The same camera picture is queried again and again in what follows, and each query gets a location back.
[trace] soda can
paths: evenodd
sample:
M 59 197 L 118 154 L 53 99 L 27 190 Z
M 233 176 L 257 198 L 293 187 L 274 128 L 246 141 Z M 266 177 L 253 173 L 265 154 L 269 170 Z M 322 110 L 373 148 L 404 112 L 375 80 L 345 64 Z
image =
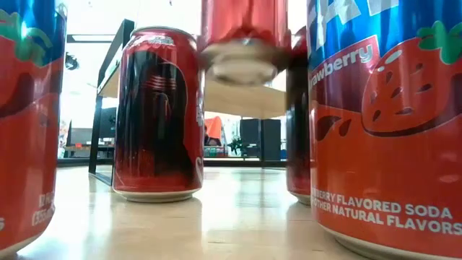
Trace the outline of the soda can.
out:
M 261 85 L 287 66 L 287 0 L 202 0 L 199 50 L 207 76 Z
M 286 73 L 287 189 L 310 203 L 310 132 L 308 125 L 308 49 L 306 27 L 295 34 Z
M 204 89 L 196 41 L 169 27 L 132 32 L 123 50 L 113 188 L 135 202 L 173 202 L 201 188 Z
M 462 259 L 462 1 L 308 1 L 317 221 L 372 259 Z
M 62 1 L 0 1 L 0 258 L 54 213 L 66 13 Z

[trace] can bottom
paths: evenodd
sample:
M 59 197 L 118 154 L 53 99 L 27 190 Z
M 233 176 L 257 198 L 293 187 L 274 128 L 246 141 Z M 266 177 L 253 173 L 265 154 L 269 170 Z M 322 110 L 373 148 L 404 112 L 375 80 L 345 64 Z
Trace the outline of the can bottom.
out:
M 295 192 L 289 191 L 292 195 L 296 196 L 298 199 L 298 202 L 301 204 L 305 204 L 307 206 L 311 205 L 311 196 L 310 195 L 305 195 L 305 194 L 298 194 Z
M 35 235 L 35 236 L 31 237 L 31 238 L 28 238 L 28 239 L 26 239 L 26 240 L 24 240 L 22 242 L 16 243 L 13 246 L 7 247 L 5 249 L 1 249 L 0 250 L 0 259 L 7 259 L 8 256 L 12 256 L 13 254 L 18 252 L 19 250 L 23 249 L 24 247 L 26 247 L 27 245 L 32 243 L 35 239 L 37 239 L 40 235 L 42 235 L 42 233 L 40 233 L 38 235 Z
M 357 238 L 350 237 L 330 230 L 327 227 L 320 225 L 324 230 L 332 234 L 336 241 L 339 242 L 345 248 L 375 260 L 457 260 L 457 258 L 447 256 L 435 256 L 425 253 L 416 253 L 411 251 L 405 251 L 397 248 L 391 248 L 360 240 Z
M 212 44 L 201 57 L 208 77 L 236 86 L 270 82 L 287 62 L 284 51 L 255 40 Z
M 180 202 L 190 199 L 193 193 L 200 188 L 189 191 L 172 191 L 172 192 L 131 192 L 131 191 L 114 191 L 125 197 L 130 202 L 144 203 L 165 203 L 165 202 Z

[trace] silver can rim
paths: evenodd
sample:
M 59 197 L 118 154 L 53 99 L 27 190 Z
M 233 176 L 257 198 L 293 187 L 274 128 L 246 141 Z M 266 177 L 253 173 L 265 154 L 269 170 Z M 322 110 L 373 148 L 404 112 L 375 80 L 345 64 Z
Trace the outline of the silver can rim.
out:
M 177 32 L 177 33 L 181 33 L 185 36 L 187 36 L 188 38 L 190 38 L 191 40 L 193 40 L 194 42 L 196 42 L 196 39 L 195 37 L 190 34 L 189 32 L 186 32 L 182 29 L 178 29 L 178 28 L 174 28 L 174 27 L 168 27 L 168 26 L 145 26 L 145 27 L 140 27 L 140 28 L 136 28 L 135 30 L 133 30 L 130 34 L 130 37 L 133 37 L 133 35 L 135 33 L 140 33 L 142 31 L 145 31 L 145 30 L 155 30 L 155 29 L 160 29 L 160 30 L 169 30 L 171 32 Z

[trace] light wood surface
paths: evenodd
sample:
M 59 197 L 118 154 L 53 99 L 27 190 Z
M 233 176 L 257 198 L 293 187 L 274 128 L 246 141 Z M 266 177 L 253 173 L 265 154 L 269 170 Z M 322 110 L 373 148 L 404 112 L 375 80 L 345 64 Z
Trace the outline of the light wood surface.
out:
M 286 191 L 285 171 L 206 168 L 195 198 L 127 202 L 87 168 L 58 170 L 56 213 L 21 260 L 352 260 Z
M 120 67 L 101 89 L 105 98 L 117 98 Z M 285 114 L 286 93 L 263 85 L 233 87 L 211 79 L 205 79 L 204 109 L 209 112 L 227 113 L 252 118 L 273 118 Z

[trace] strawberry graphic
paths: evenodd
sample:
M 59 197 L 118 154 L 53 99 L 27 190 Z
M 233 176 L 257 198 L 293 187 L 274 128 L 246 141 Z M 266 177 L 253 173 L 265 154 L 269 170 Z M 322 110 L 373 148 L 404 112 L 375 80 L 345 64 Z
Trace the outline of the strawberry graphic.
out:
M 367 81 L 364 129 L 379 137 L 425 131 L 462 113 L 462 23 L 442 22 L 389 50 Z

